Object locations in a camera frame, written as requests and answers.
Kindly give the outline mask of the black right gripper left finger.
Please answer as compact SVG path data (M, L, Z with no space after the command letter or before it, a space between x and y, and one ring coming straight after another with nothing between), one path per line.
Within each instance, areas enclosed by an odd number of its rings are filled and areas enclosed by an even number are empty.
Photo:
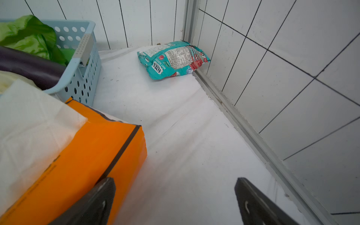
M104 178L50 224L106 225L110 217L115 192L114 179Z

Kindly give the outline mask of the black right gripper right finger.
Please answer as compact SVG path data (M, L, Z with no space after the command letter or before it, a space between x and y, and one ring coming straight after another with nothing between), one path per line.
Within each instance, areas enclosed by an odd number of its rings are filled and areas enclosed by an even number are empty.
M234 187L245 225L298 225L247 178L238 178Z

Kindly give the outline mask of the orange tissue pack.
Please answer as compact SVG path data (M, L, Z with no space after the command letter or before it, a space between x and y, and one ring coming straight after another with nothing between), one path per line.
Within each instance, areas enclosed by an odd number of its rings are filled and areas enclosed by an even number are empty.
M1 95L1 224L50 225L110 177L111 225L146 158L140 125L17 80Z

